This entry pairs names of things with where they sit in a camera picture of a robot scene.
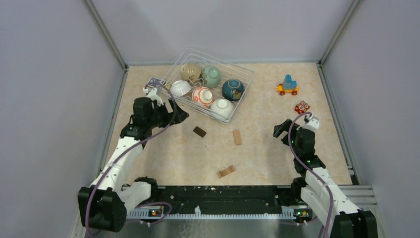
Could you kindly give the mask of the plain white bowl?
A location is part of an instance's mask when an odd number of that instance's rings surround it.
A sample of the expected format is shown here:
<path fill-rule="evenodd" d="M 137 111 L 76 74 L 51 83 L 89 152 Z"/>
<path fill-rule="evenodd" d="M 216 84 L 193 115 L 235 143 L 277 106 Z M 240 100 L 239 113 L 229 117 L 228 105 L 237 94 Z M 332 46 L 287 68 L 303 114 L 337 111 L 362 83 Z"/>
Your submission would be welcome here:
<path fill-rule="evenodd" d="M 171 85 L 171 93 L 174 96 L 182 97 L 191 90 L 191 85 L 185 80 L 177 80 Z"/>

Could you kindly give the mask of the orange patterned white bowl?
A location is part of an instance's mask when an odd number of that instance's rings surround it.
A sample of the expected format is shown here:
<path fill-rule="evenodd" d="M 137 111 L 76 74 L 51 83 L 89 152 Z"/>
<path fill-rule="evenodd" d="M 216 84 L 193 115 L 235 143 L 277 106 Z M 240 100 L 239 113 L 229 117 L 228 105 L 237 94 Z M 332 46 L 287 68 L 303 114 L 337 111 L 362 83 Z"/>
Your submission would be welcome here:
<path fill-rule="evenodd" d="M 192 101 L 199 106 L 208 108 L 213 103 L 213 94 L 207 87 L 197 87 L 192 92 Z"/>

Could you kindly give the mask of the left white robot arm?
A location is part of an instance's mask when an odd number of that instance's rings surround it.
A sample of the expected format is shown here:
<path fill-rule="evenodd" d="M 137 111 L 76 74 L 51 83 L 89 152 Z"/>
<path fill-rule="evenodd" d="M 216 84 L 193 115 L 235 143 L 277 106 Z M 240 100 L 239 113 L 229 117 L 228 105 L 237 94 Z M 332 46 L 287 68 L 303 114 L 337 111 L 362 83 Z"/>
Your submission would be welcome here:
<path fill-rule="evenodd" d="M 135 99 L 133 114 L 121 130 L 116 149 L 103 171 L 88 187 L 80 188 L 77 194 L 81 223 L 89 232 L 91 229 L 119 232 L 127 213 L 141 202 L 153 205 L 159 192 L 153 188 L 156 181 L 143 178 L 122 190 L 134 160 L 143 152 L 147 142 L 174 124 L 189 117 L 174 98 L 169 100 L 172 112 L 159 98 L 140 97 Z"/>

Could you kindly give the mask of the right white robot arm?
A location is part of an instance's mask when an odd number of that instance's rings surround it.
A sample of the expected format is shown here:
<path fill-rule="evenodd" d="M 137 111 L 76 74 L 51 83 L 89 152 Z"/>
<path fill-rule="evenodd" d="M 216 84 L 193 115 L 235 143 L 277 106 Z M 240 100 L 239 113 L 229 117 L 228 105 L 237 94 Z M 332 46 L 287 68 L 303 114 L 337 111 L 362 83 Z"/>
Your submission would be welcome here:
<path fill-rule="evenodd" d="M 318 128 L 318 119 L 311 116 L 305 118 L 303 126 L 287 119 L 274 127 L 275 138 L 285 133 L 281 141 L 291 150 L 295 170 L 300 174 L 291 185 L 292 201 L 309 205 L 322 223 L 320 238 L 377 238 L 375 215 L 344 194 L 315 153 Z"/>

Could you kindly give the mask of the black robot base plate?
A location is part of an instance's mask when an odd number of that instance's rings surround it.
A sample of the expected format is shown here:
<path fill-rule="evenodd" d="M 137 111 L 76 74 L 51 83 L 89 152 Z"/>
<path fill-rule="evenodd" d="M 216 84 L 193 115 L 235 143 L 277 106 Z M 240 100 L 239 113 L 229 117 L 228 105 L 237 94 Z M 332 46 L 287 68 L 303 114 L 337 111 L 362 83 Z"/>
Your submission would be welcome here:
<path fill-rule="evenodd" d="M 192 214 L 199 207 L 204 215 L 280 214 L 283 207 L 304 205 L 289 185 L 158 186 L 141 204 L 153 202 L 169 203 L 171 214 Z"/>

